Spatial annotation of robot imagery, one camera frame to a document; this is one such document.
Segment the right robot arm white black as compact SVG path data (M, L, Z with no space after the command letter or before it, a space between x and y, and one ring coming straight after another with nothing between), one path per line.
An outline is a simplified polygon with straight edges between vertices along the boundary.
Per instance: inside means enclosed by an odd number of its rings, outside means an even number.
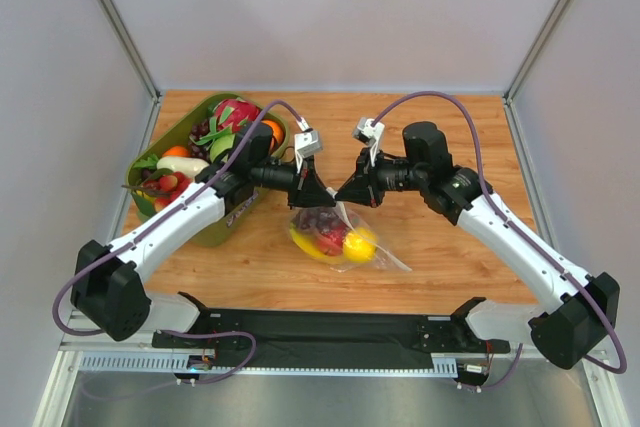
M378 207L388 192L418 192L433 212L487 246L537 300L534 305L468 301L460 315L477 338L533 345L565 370L586 358L616 322L619 284L607 273L592 276L564 259L476 171L455 165L434 123L406 126L405 154L398 158L381 150L383 133L383 123L359 121L353 135L365 146L337 200Z

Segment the fake yellow lemon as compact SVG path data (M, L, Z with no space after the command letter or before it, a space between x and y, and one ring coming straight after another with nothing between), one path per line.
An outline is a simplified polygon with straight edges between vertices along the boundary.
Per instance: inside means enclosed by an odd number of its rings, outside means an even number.
M356 264L371 262L376 256L377 240L377 235L368 228L357 227L350 230L343 241L344 258Z

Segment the clear zip top bag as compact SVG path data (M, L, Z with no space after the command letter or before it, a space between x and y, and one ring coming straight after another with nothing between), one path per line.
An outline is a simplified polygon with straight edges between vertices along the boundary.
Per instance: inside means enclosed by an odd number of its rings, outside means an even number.
M356 263L352 263L352 262L348 261L348 263L346 265L340 265L340 266L330 266L330 265L327 265L327 264L325 264L325 265L329 266L330 268L332 268L333 270L336 270L338 272L346 272L346 271L349 271L351 269L358 268L358 267L371 267L371 268L375 268L375 269L379 269L379 270L397 269L397 270L400 270L400 271L403 271L403 272L411 272L412 271L412 269L406 263L404 263L394 253L391 252L391 250L385 245L385 242L362 219L362 217L359 216L353 210L349 209L343 202L337 202L334 207L329 207L329 208L333 208L337 212L338 216L346 224L346 228L348 229L348 232L350 230L352 230L352 229L357 228L357 227L368 228L369 230L373 231L377 235L378 240L377 240L376 256L371 262L364 263L364 264L356 264ZM294 219L294 216L292 217L292 219L289 222L288 233L289 233L289 227L291 225L293 225L292 221Z

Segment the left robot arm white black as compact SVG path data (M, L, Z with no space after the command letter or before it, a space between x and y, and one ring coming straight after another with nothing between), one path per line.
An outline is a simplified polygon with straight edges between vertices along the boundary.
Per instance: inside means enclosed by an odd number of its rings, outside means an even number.
M294 137L294 159L269 154L270 128L252 122L243 128L226 162L212 163L187 189L137 231L102 245L87 242L79 251L71 303L114 341L138 332L160 298L144 285L178 248L206 227L224 219L255 188L284 192L290 207L335 204L315 169L322 149L319 133L307 128Z

